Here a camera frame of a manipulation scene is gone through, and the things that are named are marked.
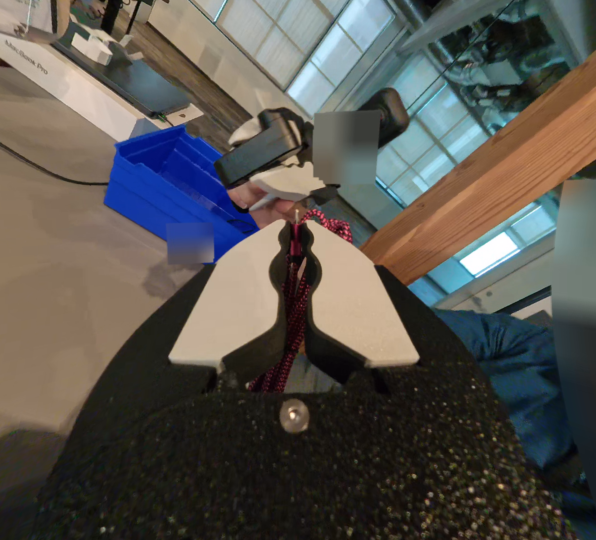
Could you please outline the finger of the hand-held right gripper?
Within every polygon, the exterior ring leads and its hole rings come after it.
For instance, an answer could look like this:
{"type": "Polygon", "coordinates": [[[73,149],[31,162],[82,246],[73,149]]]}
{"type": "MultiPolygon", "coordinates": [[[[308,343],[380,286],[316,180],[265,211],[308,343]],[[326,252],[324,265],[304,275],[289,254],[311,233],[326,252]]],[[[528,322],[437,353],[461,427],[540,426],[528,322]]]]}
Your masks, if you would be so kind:
{"type": "Polygon", "coordinates": [[[237,128],[228,140],[229,146],[240,146],[262,132],[259,119],[250,119],[237,128]]]}
{"type": "Polygon", "coordinates": [[[296,157],[252,175],[249,183],[266,193],[263,201],[301,201],[326,186],[315,176],[312,161],[300,163],[296,157]]]}

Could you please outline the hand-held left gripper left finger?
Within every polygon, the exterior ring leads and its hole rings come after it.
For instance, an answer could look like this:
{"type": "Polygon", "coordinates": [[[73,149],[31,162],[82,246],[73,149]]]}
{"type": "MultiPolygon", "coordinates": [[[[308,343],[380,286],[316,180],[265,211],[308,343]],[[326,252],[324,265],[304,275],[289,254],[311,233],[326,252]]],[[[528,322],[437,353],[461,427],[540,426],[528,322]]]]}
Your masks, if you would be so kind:
{"type": "Polygon", "coordinates": [[[263,374],[286,347],[286,223],[275,222],[216,263],[169,360],[220,374],[263,374]]]}

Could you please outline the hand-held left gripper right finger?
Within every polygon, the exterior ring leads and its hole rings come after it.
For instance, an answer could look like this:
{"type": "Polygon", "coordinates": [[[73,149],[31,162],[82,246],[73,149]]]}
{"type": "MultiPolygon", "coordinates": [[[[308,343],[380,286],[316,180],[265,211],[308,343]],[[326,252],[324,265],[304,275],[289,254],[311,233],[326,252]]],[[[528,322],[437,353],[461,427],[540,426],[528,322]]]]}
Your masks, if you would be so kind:
{"type": "Polygon", "coordinates": [[[303,224],[305,350],[320,369],[408,367],[418,351],[373,262],[316,222],[303,224]]]}

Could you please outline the black power adapter block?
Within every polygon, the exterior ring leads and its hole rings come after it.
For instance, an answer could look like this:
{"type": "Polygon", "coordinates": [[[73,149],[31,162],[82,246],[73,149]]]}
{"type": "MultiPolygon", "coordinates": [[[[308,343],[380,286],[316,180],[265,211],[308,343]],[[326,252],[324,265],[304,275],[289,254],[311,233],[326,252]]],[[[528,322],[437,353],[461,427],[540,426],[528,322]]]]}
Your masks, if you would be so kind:
{"type": "Polygon", "coordinates": [[[214,163],[223,186],[230,190],[259,172],[296,157],[312,161],[314,125],[287,108],[266,109],[258,114],[262,132],[231,150],[214,163]]]}

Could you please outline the blue plastic bin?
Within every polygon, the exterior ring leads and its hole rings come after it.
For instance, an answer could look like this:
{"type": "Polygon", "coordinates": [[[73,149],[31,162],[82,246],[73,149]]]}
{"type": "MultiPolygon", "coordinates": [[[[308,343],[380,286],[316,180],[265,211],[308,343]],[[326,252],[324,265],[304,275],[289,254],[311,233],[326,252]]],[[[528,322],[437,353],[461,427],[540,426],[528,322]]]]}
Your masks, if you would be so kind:
{"type": "Polygon", "coordinates": [[[117,143],[104,204],[163,240],[174,223],[208,223],[201,229],[212,231],[217,261],[258,231],[220,182],[221,157],[183,125],[117,143]]]}

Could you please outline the person's right hand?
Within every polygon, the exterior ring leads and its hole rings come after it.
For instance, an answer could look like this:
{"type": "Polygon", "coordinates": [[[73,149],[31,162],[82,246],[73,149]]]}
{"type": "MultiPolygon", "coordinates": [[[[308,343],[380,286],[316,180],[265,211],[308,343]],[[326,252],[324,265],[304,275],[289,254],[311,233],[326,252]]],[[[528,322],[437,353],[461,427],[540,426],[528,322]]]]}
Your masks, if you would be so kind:
{"type": "Polygon", "coordinates": [[[296,216],[302,218],[306,209],[302,203],[287,200],[272,200],[258,209],[255,205],[266,197],[267,192],[251,182],[228,190],[230,200],[240,209],[249,209],[249,214],[260,229],[278,220],[293,222],[296,216]]]}

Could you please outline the large window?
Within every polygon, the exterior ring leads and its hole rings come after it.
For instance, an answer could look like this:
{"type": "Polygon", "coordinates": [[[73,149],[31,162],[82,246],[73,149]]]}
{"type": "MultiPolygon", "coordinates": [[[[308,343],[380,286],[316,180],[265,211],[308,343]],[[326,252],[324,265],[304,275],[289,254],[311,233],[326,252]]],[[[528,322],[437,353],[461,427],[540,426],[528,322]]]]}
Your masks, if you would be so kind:
{"type": "Polygon", "coordinates": [[[187,1],[310,115],[395,20],[385,0],[187,1]]]}

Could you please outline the white cardboard box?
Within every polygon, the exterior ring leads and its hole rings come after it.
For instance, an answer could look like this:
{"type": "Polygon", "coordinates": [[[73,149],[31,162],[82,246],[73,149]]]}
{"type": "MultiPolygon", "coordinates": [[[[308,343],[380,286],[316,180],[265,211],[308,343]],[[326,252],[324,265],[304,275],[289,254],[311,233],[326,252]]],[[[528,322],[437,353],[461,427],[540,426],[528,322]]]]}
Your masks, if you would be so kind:
{"type": "Polygon", "coordinates": [[[49,45],[2,35],[1,59],[116,142],[167,128],[169,124],[186,125],[204,114],[187,102],[181,110],[167,113],[166,122],[147,118],[49,45]]]}

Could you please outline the white charger set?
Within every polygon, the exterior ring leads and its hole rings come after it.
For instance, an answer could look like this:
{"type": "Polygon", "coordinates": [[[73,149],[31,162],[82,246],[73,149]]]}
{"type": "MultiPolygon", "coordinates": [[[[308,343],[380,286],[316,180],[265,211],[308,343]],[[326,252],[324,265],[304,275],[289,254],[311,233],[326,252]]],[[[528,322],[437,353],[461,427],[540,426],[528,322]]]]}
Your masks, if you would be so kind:
{"type": "Polygon", "coordinates": [[[88,59],[102,66],[108,66],[113,59],[129,63],[144,59],[142,52],[131,52],[128,45],[132,35],[124,35],[120,40],[99,29],[75,30],[71,47],[82,53],[88,59]]]}

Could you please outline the wooden support post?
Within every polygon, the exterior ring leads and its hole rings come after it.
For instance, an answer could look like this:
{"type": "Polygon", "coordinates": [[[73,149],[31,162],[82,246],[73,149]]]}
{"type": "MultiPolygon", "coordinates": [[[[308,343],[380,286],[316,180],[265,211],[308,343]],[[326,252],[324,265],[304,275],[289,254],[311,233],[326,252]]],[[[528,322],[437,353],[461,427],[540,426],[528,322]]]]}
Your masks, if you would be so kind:
{"type": "Polygon", "coordinates": [[[595,161],[595,53],[361,251],[409,285],[595,161]]]}

